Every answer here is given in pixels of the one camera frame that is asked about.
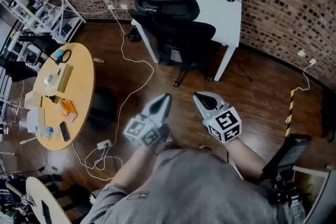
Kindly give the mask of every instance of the forearm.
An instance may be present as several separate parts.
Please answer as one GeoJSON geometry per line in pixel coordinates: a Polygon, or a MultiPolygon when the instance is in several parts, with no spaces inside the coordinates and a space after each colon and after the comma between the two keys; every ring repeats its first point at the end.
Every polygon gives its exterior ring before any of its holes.
{"type": "Polygon", "coordinates": [[[139,147],[116,173],[111,183],[118,184],[129,191],[134,191],[143,182],[154,156],[152,150],[139,147]]]}
{"type": "Polygon", "coordinates": [[[227,142],[225,147],[244,179],[256,179],[261,176],[266,162],[239,138],[227,142]]]}

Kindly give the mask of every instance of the orange object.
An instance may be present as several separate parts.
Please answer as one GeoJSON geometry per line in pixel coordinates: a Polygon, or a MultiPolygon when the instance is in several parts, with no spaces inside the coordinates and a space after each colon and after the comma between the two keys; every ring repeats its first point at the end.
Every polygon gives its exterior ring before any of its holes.
{"type": "Polygon", "coordinates": [[[77,117],[76,109],[70,100],[60,100],[57,104],[57,108],[69,122],[73,122],[77,117]]]}

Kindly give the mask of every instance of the gray sleeve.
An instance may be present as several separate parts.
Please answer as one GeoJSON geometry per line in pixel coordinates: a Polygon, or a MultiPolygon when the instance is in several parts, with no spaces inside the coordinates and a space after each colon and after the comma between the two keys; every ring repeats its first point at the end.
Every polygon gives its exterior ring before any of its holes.
{"type": "Polygon", "coordinates": [[[107,210],[126,197],[129,193],[125,188],[117,184],[107,184],[100,192],[94,202],[90,212],[82,220],[80,224],[100,223],[107,210]]]}

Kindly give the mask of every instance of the shirt logo patch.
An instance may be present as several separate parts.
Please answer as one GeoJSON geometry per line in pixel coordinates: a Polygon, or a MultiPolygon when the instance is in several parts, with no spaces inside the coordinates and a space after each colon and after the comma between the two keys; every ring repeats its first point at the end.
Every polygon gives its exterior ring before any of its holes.
{"type": "Polygon", "coordinates": [[[132,193],[127,200],[144,200],[147,199],[149,191],[138,191],[137,193],[132,193]]]}

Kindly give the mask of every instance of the small wooden table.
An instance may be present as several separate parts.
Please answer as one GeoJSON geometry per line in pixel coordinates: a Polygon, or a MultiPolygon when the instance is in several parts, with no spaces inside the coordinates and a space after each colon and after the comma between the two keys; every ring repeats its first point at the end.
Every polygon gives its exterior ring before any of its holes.
{"type": "Polygon", "coordinates": [[[47,187],[37,178],[28,177],[26,191],[36,206],[31,206],[36,218],[41,224],[46,224],[42,210],[42,201],[48,206],[52,223],[71,224],[61,205],[57,202],[47,187]]]}
{"type": "Polygon", "coordinates": [[[59,130],[59,135],[51,137],[40,137],[37,135],[39,142],[52,151],[67,147],[77,138],[90,112],[95,90],[95,67],[89,50],[80,43],[65,44],[60,49],[71,50],[71,57],[67,61],[67,64],[73,67],[64,93],[51,87],[46,92],[47,85],[44,83],[44,78],[50,74],[57,73],[59,70],[58,65],[50,58],[42,66],[33,87],[33,91],[43,96],[41,107],[45,110],[45,125],[59,130]],[[64,121],[64,117],[56,108],[56,104],[44,97],[45,95],[57,95],[70,99],[77,111],[78,115],[72,123],[65,120],[70,134],[68,142],[64,141],[59,128],[59,124],[64,121]]]}

